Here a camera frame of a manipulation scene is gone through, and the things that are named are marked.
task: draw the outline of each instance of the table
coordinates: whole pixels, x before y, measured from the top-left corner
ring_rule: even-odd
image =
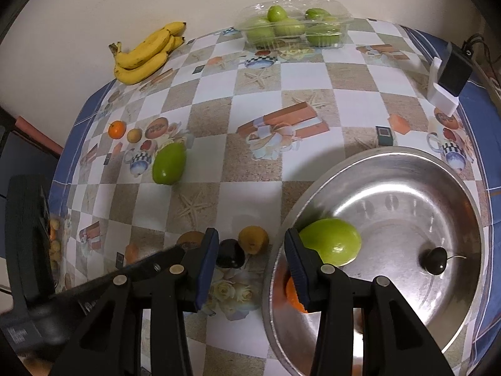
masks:
[[[499,308],[489,305],[495,294],[490,287],[495,207],[486,188],[499,170],[482,158],[488,144],[478,141],[488,140],[486,131],[499,126],[491,115],[493,125],[474,128],[473,135],[470,119],[479,126],[484,120],[478,119],[479,105],[482,117],[490,106],[475,78],[453,117],[425,99],[429,62],[443,50],[442,40],[371,19],[355,19],[339,50],[249,51],[241,34],[227,29],[187,42],[141,84],[110,82],[77,118],[49,196],[51,213],[64,221],[58,291],[172,246],[187,231],[215,227],[220,239],[236,238],[243,227],[257,224],[272,242],[280,241],[275,236],[295,201],[336,163],[377,146],[413,147],[457,169],[489,244],[478,314],[446,354],[457,374],[465,374],[498,324]],[[305,109],[313,117],[301,116]],[[266,117],[272,112],[279,114],[277,124]],[[136,144],[126,136],[112,140],[107,129],[115,120],[125,121],[127,131],[140,128],[146,137]],[[165,134],[156,137],[158,131]],[[448,138],[456,146],[454,159],[446,160],[441,147]],[[155,149],[181,140],[189,148],[181,182],[155,184]],[[263,253],[247,256],[241,269],[216,269],[204,310],[186,316],[195,375],[287,374],[262,325],[266,261]],[[145,372],[149,318],[146,311]]]

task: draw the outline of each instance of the banana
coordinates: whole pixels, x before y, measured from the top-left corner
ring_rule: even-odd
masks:
[[[115,55],[115,62],[119,67],[136,69],[158,54],[165,47],[169,39],[169,30],[160,29],[155,31],[131,52],[126,54],[119,50]]]
[[[135,85],[146,79],[148,76],[154,74],[158,69],[160,69],[167,62],[168,54],[164,49],[161,52],[152,57],[145,64],[142,64],[136,69],[124,69],[119,64],[115,64],[113,74],[115,77],[126,85]]]
[[[172,51],[178,49],[181,45],[184,44],[184,36],[175,36],[174,37],[174,46],[172,47]]]
[[[182,30],[184,30],[184,27],[186,27],[186,23],[185,22],[176,21],[176,22],[171,22],[170,24],[167,24],[164,27],[164,29],[169,30],[172,35],[177,35]]]

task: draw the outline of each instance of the printed gift box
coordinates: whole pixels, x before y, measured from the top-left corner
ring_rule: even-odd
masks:
[[[236,130],[255,159],[267,160],[276,160],[281,152],[298,149],[302,139],[326,131],[327,123],[306,102],[259,117]]]

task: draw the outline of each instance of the small orange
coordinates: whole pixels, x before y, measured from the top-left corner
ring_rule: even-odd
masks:
[[[126,130],[127,125],[121,120],[116,120],[110,124],[108,135],[114,140],[119,140],[124,136]]]
[[[307,314],[308,311],[305,310],[304,306],[299,302],[299,298],[297,297],[296,287],[294,286],[294,281],[292,280],[292,276],[287,280],[287,284],[285,286],[285,295],[287,297],[287,301],[289,301],[290,305],[297,309],[297,311],[302,312],[303,314]]]

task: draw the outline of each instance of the white wall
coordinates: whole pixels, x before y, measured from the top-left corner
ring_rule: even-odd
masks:
[[[188,38],[234,24],[269,0],[31,0],[0,45],[0,102],[63,145],[82,104],[113,78],[108,44],[139,43],[173,20]],[[460,43],[476,31],[470,0],[339,0],[354,16],[395,21]]]

